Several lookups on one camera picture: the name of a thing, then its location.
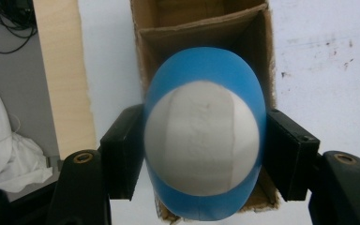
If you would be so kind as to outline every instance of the gray surface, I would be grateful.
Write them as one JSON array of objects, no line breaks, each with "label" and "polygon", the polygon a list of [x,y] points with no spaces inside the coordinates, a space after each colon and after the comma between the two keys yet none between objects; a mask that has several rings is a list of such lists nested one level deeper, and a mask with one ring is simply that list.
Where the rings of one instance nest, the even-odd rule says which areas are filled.
[{"label": "gray surface", "polygon": [[32,193],[32,192],[34,192],[34,191],[36,191],[36,190],[38,190],[40,188],[43,188],[43,187],[57,181],[59,176],[60,176],[60,172],[57,171],[57,168],[53,168],[53,176],[49,177],[49,179],[47,179],[44,183],[27,185],[19,193],[9,193],[9,192],[7,192],[8,200],[10,202],[18,200],[18,199],[20,199],[21,197],[23,197],[23,196],[25,196],[27,194],[30,194],[30,193]]},{"label": "gray surface", "polygon": [[[23,43],[0,25],[0,51]],[[12,130],[34,140],[48,157],[58,155],[52,108],[38,35],[19,51],[0,54],[0,97]]]}]

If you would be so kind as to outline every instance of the cardboard box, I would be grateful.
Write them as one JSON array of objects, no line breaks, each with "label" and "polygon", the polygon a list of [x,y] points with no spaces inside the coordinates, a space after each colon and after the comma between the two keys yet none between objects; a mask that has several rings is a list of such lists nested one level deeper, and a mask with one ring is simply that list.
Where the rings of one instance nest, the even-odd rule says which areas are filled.
[{"label": "cardboard box", "polygon": [[[238,54],[252,67],[267,108],[275,107],[272,27],[264,0],[131,0],[131,7],[144,92],[173,54],[218,47]],[[262,170],[243,210],[277,207],[276,189]]]}]

